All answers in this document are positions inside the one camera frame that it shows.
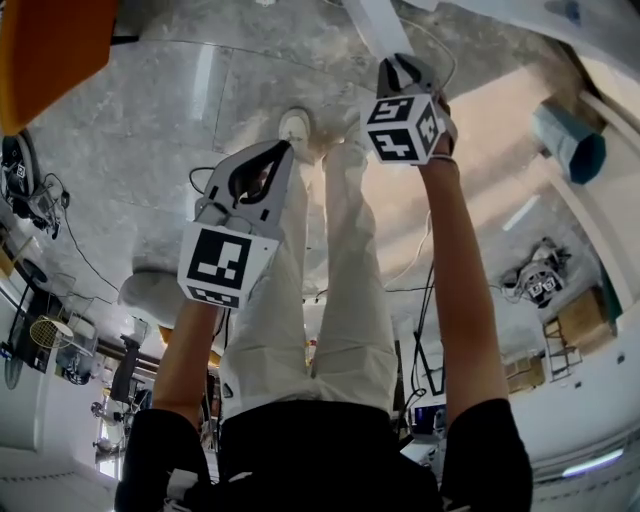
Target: teal object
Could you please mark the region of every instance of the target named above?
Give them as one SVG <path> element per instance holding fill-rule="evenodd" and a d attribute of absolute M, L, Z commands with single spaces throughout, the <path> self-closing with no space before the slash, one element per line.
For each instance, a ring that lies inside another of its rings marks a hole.
<path fill-rule="evenodd" d="M 604 138 L 562 107 L 541 104 L 533 114 L 533 133 L 573 183 L 584 185 L 600 172 L 607 156 Z"/>

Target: white shoe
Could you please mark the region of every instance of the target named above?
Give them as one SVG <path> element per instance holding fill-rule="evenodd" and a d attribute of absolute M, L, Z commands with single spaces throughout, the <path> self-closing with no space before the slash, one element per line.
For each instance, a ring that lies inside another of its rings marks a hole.
<path fill-rule="evenodd" d="M 311 121 L 304 109 L 292 108 L 285 112 L 280 120 L 278 136 L 286 140 L 293 147 L 296 158 L 302 162 L 313 164 L 313 157 L 309 151 L 311 137 Z"/>

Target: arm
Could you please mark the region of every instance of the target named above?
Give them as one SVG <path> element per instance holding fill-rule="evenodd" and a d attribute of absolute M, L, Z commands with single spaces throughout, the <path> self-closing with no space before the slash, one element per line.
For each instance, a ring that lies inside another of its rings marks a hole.
<path fill-rule="evenodd" d="M 442 141 L 436 152 L 446 152 Z M 480 250 L 460 187 L 456 165 L 431 160 L 420 167 L 433 223 L 438 319 L 447 372 L 447 418 L 508 389 Z"/>
<path fill-rule="evenodd" d="M 153 408 L 180 414 L 198 425 L 200 403 L 219 308 L 187 300 L 153 386 Z"/>

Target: leg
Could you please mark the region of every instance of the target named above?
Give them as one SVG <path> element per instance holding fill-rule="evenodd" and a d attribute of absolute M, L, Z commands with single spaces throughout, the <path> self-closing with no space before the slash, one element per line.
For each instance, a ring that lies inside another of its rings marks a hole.
<path fill-rule="evenodd" d="M 301 297 L 306 222 L 307 192 L 296 162 L 280 219 L 285 239 L 239 314 L 220 364 L 223 418 L 306 393 L 311 380 Z M 231 397 L 225 396 L 229 390 Z"/>
<path fill-rule="evenodd" d="M 367 165 L 354 126 L 324 159 L 329 291 L 314 375 L 326 400 L 391 411 L 397 357 L 375 245 L 361 190 Z"/>

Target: orange object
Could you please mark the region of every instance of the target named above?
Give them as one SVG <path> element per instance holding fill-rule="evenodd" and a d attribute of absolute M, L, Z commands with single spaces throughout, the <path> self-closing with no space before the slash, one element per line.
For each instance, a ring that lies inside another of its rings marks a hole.
<path fill-rule="evenodd" d="M 0 32 L 5 135 L 107 65 L 117 8 L 117 0 L 7 0 Z"/>

